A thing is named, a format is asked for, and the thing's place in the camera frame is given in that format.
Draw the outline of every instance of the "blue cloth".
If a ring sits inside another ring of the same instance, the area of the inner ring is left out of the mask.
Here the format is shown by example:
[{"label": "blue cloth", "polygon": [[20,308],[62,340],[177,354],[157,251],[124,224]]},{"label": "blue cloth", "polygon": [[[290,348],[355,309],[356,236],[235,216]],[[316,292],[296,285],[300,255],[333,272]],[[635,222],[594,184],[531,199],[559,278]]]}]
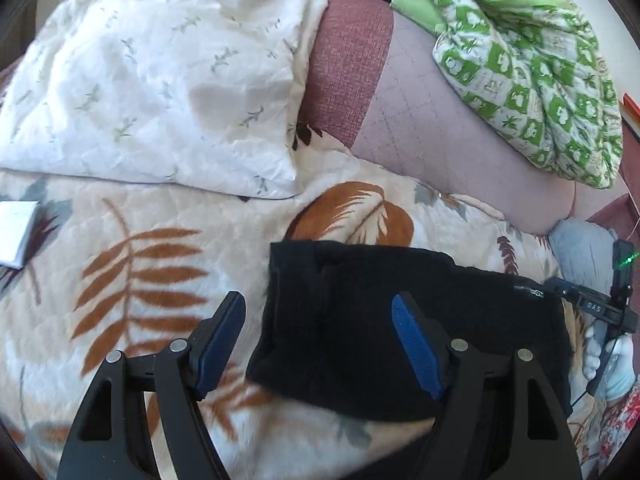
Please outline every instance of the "blue cloth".
[{"label": "blue cloth", "polygon": [[568,282],[609,294],[613,283],[613,242],[615,231],[568,218],[549,233],[551,250],[562,276]]}]

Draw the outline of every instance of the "red patterned fabric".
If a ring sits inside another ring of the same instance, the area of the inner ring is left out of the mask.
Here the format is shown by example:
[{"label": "red patterned fabric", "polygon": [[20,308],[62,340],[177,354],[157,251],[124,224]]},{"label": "red patterned fabric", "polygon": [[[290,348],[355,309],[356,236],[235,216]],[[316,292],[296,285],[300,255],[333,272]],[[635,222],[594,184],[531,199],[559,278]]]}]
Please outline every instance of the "red patterned fabric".
[{"label": "red patterned fabric", "polygon": [[382,0],[329,0],[299,120],[350,148],[378,86],[393,29],[393,11]]},{"label": "red patterned fabric", "polygon": [[625,443],[631,430],[640,418],[640,381],[628,395],[604,413],[602,432],[600,433],[600,460],[598,471],[609,465],[616,453]]}]

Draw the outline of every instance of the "blue gripper pad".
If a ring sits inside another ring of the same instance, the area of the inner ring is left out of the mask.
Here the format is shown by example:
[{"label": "blue gripper pad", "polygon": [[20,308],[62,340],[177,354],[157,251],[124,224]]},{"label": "blue gripper pad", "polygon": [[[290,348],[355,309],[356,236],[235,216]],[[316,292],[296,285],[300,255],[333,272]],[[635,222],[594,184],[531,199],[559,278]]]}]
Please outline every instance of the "blue gripper pad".
[{"label": "blue gripper pad", "polygon": [[444,385],[440,380],[440,364],[436,352],[399,294],[391,302],[391,319],[418,384],[433,399],[442,398]]},{"label": "blue gripper pad", "polygon": [[198,329],[192,333],[192,338],[195,339],[192,340],[194,346],[192,352],[198,356],[197,363],[192,366],[192,370],[197,370],[194,386],[196,400],[204,399],[207,393],[218,386],[244,325],[245,311],[242,295],[238,292],[230,292],[213,318],[205,321],[211,324],[209,327],[214,327],[212,333],[211,330],[205,330],[202,332],[202,337],[193,337]]}]

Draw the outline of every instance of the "orange object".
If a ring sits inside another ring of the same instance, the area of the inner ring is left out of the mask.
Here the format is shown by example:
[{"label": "orange object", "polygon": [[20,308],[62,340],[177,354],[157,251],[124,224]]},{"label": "orange object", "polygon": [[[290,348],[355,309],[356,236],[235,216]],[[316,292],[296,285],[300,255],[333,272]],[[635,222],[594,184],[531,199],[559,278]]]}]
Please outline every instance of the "orange object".
[{"label": "orange object", "polygon": [[622,102],[620,103],[620,117],[623,123],[625,123],[634,134],[634,137],[640,142],[640,121],[633,113],[632,108]]},{"label": "orange object", "polygon": [[622,101],[625,104],[626,110],[633,115],[637,123],[640,123],[640,107],[638,107],[636,102],[629,96],[629,94],[625,94],[622,97]]}]

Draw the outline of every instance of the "pillow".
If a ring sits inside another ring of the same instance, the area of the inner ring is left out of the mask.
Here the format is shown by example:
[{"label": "pillow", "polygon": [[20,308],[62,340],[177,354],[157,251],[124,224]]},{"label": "pillow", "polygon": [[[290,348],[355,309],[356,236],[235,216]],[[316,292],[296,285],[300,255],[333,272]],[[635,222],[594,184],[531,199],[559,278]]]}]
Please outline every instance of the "pillow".
[{"label": "pillow", "polygon": [[302,190],[291,145],[326,0],[65,0],[0,110],[0,167]]},{"label": "pillow", "polygon": [[551,250],[569,282],[609,294],[613,284],[613,229],[568,218],[549,233]]},{"label": "pillow", "polygon": [[329,0],[300,121],[360,158],[547,234],[569,215],[575,184],[534,168],[468,108],[434,63],[434,44],[381,0]]}]

